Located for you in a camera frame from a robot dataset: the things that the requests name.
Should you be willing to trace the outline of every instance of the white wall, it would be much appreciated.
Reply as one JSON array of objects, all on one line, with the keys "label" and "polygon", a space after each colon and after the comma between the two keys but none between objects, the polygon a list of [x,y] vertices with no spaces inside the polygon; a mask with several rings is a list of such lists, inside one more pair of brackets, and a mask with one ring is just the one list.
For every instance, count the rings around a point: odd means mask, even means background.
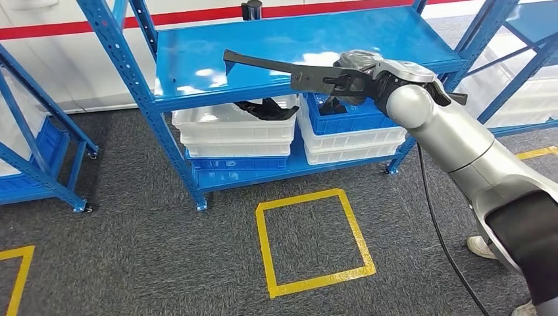
[{"label": "white wall", "polygon": [[[85,17],[75,0],[60,0],[60,3],[42,9],[16,11],[11,9],[12,1],[0,0],[0,27],[25,26],[83,21]],[[331,0],[265,0],[266,6],[301,5]],[[423,13],[425,18],[439,18],[452,15],[475,14],[483,0],[429,5]],[[238,0],[147,0],[151,14],[171,13],[233,7]],[[181,25],[166,25],[158,29],[175,28],[185,25],[199,25],[220,21],[194,22]],[[137,28],[124,31],[147,82],[155,80],[153,58]],[[10,39],[2,44],[23,64],[25,69],[42,87],[68,112],[94,111],[99,108],[122,108],[132,103],[128,90],[120,80],[105,51],[94,33],[71,34],[43,38]]]}]

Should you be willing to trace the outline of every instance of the person's foot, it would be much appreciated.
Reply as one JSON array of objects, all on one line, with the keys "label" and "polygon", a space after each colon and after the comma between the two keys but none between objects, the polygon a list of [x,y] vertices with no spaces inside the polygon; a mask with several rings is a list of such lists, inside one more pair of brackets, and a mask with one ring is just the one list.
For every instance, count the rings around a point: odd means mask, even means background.
[{"label": "person's foot", "polygon": [[474,254],[486,259],[496,259],[496,256],[490,251],[481,236],[473,236],[467,238],[467,247]]},{"label": "person's foot", "polygon": [[533,305],[533,301],[529,301],[527,304],[516,308],[511,316],[537,316],[537,311]]}]

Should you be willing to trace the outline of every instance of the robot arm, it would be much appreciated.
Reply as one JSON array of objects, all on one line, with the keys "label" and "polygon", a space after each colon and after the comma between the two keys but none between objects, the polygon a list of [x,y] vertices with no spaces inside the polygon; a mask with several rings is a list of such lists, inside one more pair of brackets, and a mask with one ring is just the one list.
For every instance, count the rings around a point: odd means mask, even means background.
[{"label": "robot arm", "polygon": [[291,88],[355,102],[371,97],[407,129],[468,199],[484,241],[525,276],[538,315],[558,315],[558,184],[525,165],[444,92],[436,75],[412,62],[367,53],[360,70],[303,66],[225,51],[235,63],[291,74]]}]

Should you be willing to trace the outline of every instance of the blue storage bin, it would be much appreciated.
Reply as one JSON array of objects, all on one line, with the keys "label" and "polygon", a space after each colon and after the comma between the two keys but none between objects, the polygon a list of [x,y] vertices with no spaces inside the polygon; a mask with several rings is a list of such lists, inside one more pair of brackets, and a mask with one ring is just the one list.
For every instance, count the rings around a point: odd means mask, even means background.
[{"label": "blue storage bin", "polygon": [[222,158],[191,158],[186,150],[186,158],[192,169],[207,171],[226,170],[278,170],[287,167],[289,156],[276,157],[222,157]]},{"label": "blue storage bin", "polygon": [[[56,174],[58,174],[57,171],[62,165],[62,159],[64,159],[63,155],[57,155],[57,150],[59,150],[57,146],[60,142],[61,136],[62,132],[54,126],[48,118],[45,119],[41,131],[37,135],[37,147],[45,159],[45,162],[52,169],[54,169],[52,171]],[[31,156],[29,162],[36,167],[39,167],[35,157],[33,156]],[[41,186],[41,184],[24,173],[13,174],[10,176],[0,176],[0,194],[5,195],[3,198],[6,198],[13,192],[18,192],[19,194],[19,192],[39,186]]]},{"label": "blue storage bin", "polygon": [[303,93],[309,109],[310,121],[316,135],[329,135],[356,130],[372,130],[397,126],[388,119],[374,104],[371,98],[358,106],[341,102],[347,109],[346,113],[321,115],[319,108],[328,99],[327,95]]}]

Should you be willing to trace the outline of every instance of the yellow floor tape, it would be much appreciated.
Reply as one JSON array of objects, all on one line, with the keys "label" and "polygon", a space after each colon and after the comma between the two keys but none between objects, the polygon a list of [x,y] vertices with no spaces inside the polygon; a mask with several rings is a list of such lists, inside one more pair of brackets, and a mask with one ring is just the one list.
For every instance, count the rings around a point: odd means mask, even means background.
[{"label": "yellow floor tape", "polygon": [[[267,238],[267,228],[265,225],[264,211],[277,207],[314,201],[316,199],[330,198],[333,196],[338,196],[341,201],[341,205],[343,206],[343,210],[345,211],[345,215],[347,216],[347,220],[349,221],[349,225],[351,227],[351,230],[353,231],[353,236],[357,241],[359,251],[361,252],[361,255],[363,257],[363,261],[365,263],[364,267],[342,271],[331,275],[318,276],[309,280],[277,285],[275,270],[273,268],[273,261],[271,258],[271,250],[269,248],[269,241]],[[270,298],[306,291],[312,288],[319,288],[321,286],[331,285],[347,280],[353,280],[355,278],[361,278],[376,273],[376,267],[372,262],[372,257],[368,252],[368,247],[361,233],[361,229],[357,224],[357,219],[355,218],[355,214],[353,213],[353,209],[349,204],[349,200],[347,199],[347,195],[345,194],[344,190],[331,189],[321,192],[304,194],[301,196],[287,197],[285,199],[277,199],[275,201],[262,202],[258,204],[258,208],[256,208],[256,223],[258,226],[265,278]]]},{"label": "yellow floor tape", "polygon": [[524,153],[518,153],[515,156],[518,157],[521,160],[524,160],[524,159],[549,155],[550,153],[558,155],[558,147],[550,146],[550,147],[546,147],[546,148],[535,149],[535,150],[532,150],[532,151],[526,151]]},{"label": "yellow floor tape", "polygon": [[11,249],[0,252],[0,261],[6,259],[14,259],[21,257],[21,264],[19,266],[19,272],[16,277],[16,282],[14,283],[14,290],[12,291],[12,297],[10,299],[10,305],[8,305],[8,311],[6,316],[16,316],[19,309],[19,303],[21,300],[21,295],[23,295],[23,287],[25,286],[25,281],[27,280],[27,273],[31,267],[31,259],[33,259],[33,251],[35,246],[25,246],[17,249]]}]

